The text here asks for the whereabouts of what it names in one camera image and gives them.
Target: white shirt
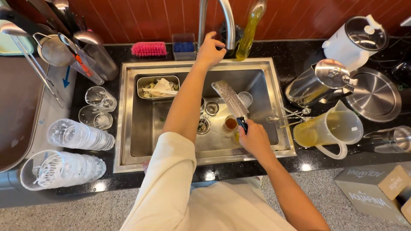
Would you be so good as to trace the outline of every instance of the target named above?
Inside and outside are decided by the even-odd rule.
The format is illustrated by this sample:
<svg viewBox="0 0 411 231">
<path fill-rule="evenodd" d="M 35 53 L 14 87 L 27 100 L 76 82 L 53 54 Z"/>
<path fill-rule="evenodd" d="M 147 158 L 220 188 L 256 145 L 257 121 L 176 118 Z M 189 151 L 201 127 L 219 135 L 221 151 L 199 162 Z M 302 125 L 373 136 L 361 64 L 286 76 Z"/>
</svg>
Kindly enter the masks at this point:
<svg viewBox="0 0 411 231">
<path fill-rule="evenodd" d="M 217 182 L 190 185 L 194 144 L 174 133 L 162 134 L 136 202 L 121 230 L 141 231 L 295 231 L 265 201 L 259 186 Z"/>
</svg>

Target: cleaver knife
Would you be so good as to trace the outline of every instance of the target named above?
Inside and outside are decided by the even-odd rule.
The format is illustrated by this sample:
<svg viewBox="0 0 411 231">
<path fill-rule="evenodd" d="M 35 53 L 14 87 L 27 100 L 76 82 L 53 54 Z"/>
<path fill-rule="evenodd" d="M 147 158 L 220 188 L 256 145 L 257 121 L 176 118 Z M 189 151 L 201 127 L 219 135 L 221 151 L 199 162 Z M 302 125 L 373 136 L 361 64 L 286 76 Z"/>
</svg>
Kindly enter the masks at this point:
<svg viewBox="0 0 411 231">
<path fill-rule="evenodd" d="M 242 104 L 237 93 L 228 85 L 225 80 L 211 83 L 214 90 L 227 104 L 231 113 L 237 118 L 237 123 L 244 128 L 245 134 L 248 131 L 248 125 L 245 122 L 244 115 L 248 114 L 247 108 Z"/>
</svg>

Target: white sleeve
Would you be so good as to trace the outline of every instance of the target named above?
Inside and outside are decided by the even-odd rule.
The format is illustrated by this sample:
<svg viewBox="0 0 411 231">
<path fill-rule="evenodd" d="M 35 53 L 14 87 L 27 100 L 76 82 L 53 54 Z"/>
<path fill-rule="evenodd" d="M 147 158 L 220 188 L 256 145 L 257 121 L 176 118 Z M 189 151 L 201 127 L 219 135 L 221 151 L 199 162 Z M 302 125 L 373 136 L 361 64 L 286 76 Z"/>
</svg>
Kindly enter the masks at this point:
<svg viewBox="0 0 411 231">
<path fill-rule="evenodd" d="M 190 140 L 174 132 L 163 133 L 120 230 L 174 231 L 185 217 L 196 164 Z"/>
</svg>

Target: dish soap bottle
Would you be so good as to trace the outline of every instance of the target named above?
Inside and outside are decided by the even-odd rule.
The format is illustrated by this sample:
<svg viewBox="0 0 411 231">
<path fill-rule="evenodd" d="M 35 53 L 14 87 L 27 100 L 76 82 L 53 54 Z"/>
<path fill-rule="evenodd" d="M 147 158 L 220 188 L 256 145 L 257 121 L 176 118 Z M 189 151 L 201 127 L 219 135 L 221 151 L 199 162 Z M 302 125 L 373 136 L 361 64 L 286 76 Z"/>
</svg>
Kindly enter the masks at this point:
<svg viewBox="0 0 411 231">
<path fill-rule="evenodd" d="M 267 8 L 267 0 L 257 0 L 250 8 L 250 15 L 247 26 L 244 30 L 244 35 L 238 45 L 236 58 L 238 61 L 243 61 L 250 54 L 251 45 L 256 33 L 256 27 L 260 19 L 263 17 Z"/>
</svg>

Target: small glass with brown liquid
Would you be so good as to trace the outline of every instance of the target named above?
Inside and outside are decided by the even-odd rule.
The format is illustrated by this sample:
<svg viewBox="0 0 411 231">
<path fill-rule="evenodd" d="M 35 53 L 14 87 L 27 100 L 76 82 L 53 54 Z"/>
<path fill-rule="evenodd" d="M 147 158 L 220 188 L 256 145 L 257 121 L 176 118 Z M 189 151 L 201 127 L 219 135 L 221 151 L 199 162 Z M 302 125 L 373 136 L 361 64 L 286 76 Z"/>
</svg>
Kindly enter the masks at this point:
<svg viewBox="0 0 411 231">
<path fill-rule="evenodd" d="M 238 127 L 237 119 L 233 115 L 227 116 L 224 121 L 224 127 L 228 131 L 233 131 Z"/>
</svg>

